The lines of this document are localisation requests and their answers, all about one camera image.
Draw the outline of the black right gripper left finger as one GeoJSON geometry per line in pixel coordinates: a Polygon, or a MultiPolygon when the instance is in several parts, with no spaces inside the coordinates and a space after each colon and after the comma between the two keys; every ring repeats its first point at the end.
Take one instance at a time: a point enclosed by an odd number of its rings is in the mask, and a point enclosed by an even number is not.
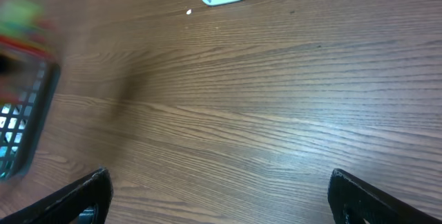
{"type": "Polygon", "coordinates": [[[105,223],[113,185],[104,167],[1,219],[5,224],[105,223]]]}

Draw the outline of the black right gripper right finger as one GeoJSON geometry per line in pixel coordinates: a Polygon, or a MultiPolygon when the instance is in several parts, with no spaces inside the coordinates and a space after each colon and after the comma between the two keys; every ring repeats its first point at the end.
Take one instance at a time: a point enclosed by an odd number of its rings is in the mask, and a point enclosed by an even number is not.
{"type": "Polygon", "coordinates": [[[441,224],[342,169],[331,173],[327,200],[336,224],[441,224]]]}

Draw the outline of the green snack bag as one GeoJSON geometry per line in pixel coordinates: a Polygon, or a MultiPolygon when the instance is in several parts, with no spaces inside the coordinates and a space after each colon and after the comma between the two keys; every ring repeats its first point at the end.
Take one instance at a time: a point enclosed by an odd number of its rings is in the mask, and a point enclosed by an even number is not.
{"type": "Polygon", "coordinates": [[[54,61],[48,34],[51,24],[39,4],[27,0],[5,0],[1,4],[1,44],[35,57],[54,61]]]}

